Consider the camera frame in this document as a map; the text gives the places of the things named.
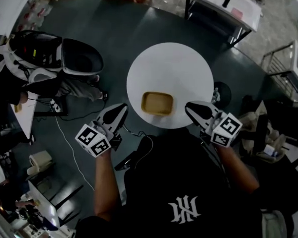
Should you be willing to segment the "person's right forearm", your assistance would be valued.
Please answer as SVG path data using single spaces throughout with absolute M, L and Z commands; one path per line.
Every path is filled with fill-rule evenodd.
M 229 178 L 240 190 L 252 194 L 259 188 L 258 180 L 231 147 L 214 147 Z

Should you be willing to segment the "black chest device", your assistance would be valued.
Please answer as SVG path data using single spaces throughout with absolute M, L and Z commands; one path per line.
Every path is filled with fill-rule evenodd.
M 140 159 L 140 150 L 139 147 L 131 152 L 126 158 L 124 158 L 120 163 L 118 163 L 114 169 L 115 171 L 122 171 L 122 170 L 126 170 L 130 167 L 133 167 L 136 162 Z

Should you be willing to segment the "grey marble table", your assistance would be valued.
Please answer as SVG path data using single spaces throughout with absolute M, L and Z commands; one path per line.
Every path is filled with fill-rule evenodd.
M 58 216 L 57 210 L 61 208 L 67 201 L 69 201 L 73 196 L 75 196 L 82 188 L 83 185 L 75 189 L 71 194 L 65 197 L 57 205 L 54 205 L 51 200 L 47 199 L 42 192 L 29 180 L 29 194 L 32 197 L 35 206 L 37 207 L 39 213 L 42 215 L 43 220 L 50 223 L 54 229 L 59 229 L 63 225 L 70 222 L 72 219 L 77 217 L 80 212 L 73 215 L 73 211 L 66 215 L 65 218 L 61 219 Z

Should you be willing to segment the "beige bag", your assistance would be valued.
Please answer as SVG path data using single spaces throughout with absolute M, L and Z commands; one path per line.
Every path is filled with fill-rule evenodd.
M 267 163 L 280 161 L 285 155 L 282 147 L 286 136 L 272 127 L 264 101 L 249 107 L 251 110 L 239 118 L 242 128 L 238 136 L 243 153 Z

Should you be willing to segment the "cream plastic chair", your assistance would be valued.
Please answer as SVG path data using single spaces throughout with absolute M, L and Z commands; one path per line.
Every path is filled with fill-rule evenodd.
M 29 156 L 30 167 L 27 169 L 29 176 L 45 171 L 53 163 L 51 155 L 47 151 L 41 151 Z

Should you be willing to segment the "black office chair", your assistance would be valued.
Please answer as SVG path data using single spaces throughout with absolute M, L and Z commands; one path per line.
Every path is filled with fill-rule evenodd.
M 241 154 L 255 168 L 260 200 L 292 215 L 298 211 L 298 107 L 245 96 L 242 110 Z

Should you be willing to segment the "white table black frame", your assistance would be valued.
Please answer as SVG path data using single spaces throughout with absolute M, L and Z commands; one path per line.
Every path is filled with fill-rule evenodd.
M 230 0 L 227 8 L 224 0 L 186 0 L 186 20 L 199 21 L 220 35 L 228 38 L 230 46 L 235 46 L 251 32 L 257 32 L 262 9 L 252 0 Z M 243 12 L 241 19 L 232 15 L 235 7 Z

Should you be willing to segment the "white rectangular table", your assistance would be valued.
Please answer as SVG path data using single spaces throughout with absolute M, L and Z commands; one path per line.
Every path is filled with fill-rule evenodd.
M 22 104 L 22 111 L 15 113 L 14 112 L 14 105 L 10 104 L 10 107 L 12 109 L 12 112 L 14 113 L 14 116 L 16 120 L 18 121 L 18 124 L 20 128 L 22 129 L 25 137 L 27 139 L 31 139 L 32 137 L 32 124 L 34 118 L 42 118 L 42 117 L 55 117 L 55 116 L 67 116 L 68 115 L 68 107 L 66 102 L 66 96 L 61 97 L 54 97 L 54 99 L 57 104 L 61 107 L 62 111 L 60 113 L 53 112 L 50 108 L 50 100 L 43 100 L 44 98 L 28 92 L 28 100 L 26 103 Z M 42 104 L 45 107 L 48 107 L 48 111 L 35 111 L 37 104 Z

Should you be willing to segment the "white power strip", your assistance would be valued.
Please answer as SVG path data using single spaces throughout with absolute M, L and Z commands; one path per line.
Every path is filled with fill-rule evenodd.
M 57 104 L 57 102 L 54 99 L 50 101 L 50 108 L 53 112 L 56 113 L 60 113 L 62 111 L 61 107 L 59 106 L 59 104 Z

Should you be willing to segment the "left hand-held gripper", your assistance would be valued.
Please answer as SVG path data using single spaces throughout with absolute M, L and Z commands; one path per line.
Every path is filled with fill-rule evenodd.
M 93 157 L 101 156 L 108 149 L 116 151 L 122 142 L 118 130 L 122 128 L 127 114 L 125 103 L 103 109 L 97 119 L 82 126 L 75 136 L 76 142 Z

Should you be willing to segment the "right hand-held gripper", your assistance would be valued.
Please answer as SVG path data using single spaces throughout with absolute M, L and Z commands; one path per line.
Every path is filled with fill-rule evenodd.
M 206 130 L 211 143 L 225 148 L 230 146 L 242 127 L 242 123 L 232 113 L 220 111 L 209 102 L 188 102 L 185 112 L 196 126 Z

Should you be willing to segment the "person's left forearm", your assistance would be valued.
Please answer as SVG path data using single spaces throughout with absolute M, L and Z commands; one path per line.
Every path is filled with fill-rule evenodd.
M 111 149 L 97 157 L 95 163 L 94 213 L 110 222 L 122 206 L 111 160 Z

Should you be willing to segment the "black mesh waste bin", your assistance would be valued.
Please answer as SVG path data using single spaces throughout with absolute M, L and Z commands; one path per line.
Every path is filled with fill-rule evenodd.
M 216 87 L 219 89 L 221 100 L 219 102 L 216 102 L 216 103 L 212 103 L 212 102 L 211 103 L 213 105 L 215 105 L 217 108 L 223 109 L 226 106 L 228 106 L 230 101 L 231 101 L 231 90 L 228 87 L 228 85 L 223 83 L 223 82 L 215 82 L 214 83 L 214 89 Z

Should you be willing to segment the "round white table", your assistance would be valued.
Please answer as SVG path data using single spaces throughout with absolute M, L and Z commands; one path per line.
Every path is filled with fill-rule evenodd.
M 160 43 L 142 51 L 127 76 L 127 95 L 134 111 L 147 123 L 165 129 L 192 124 L 185 113 L 190 101 L 210 102 L 214 79 L 206 60 L 194 49 L 179 43 Z M 141 108 L 145 92 L 161 92 L 173 97 L 173 111 L 161 117 Z

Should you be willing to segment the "group of clear water jugs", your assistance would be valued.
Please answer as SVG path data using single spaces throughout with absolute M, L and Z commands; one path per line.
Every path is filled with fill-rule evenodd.
M 21 16 L 18 31 L 23 30 L 38 30 L 45 17 L 51 12 L 52 6 L 49 0 L 34 0 L 32 1 L 26 11 Z

